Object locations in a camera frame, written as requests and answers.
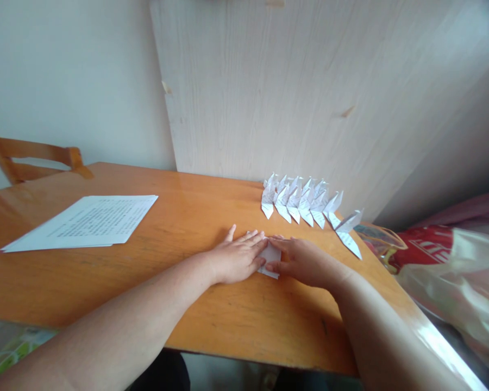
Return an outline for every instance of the wooden table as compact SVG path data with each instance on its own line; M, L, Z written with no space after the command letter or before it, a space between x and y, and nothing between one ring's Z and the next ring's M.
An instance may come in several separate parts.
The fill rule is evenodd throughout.
M261 211L262 184L96 163L0 191L0 248L83 196L147 195L159 199L126 244L0 253L0 320L60 329L184 258L211 249L233 223L236 235L306 238L361 273L413 331L454 371L479 381L422 315L359 237L363 261L324 230L289 224ZM291 278L255 273L211 287L185 313L166 346L183 351L357 375L331 295Z

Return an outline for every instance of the wooden chair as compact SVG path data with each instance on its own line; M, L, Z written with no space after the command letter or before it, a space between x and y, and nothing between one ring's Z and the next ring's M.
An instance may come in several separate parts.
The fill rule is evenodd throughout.
M83 166L82 154L76 147L56 147L48 144L14 140L0 137L0 168L11 184L16 185L26 181L58 174L64 170L32 166L13 162L13 158L36 157L57 161L76 169Z

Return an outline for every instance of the document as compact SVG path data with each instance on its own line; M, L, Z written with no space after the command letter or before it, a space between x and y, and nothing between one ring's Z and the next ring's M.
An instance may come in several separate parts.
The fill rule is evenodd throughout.
M13 253L125 243L157 199L157 195L83 197L2 251Z

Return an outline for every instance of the plastic bag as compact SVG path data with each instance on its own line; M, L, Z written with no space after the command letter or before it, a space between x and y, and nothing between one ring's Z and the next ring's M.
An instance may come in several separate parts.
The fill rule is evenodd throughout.
M489 235L454 228L445 263L409 263L396 278L420 305L456 327L489 367Z
M370 223L362 222L354 230L386 269L394 274L395 270L389 267L388 260L397 250L408 248L403 240L392 230Z

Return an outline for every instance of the white wall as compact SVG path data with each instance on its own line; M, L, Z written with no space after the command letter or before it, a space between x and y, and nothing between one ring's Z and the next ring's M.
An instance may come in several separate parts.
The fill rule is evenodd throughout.
M0 0L0 136L175 169L148 0Z

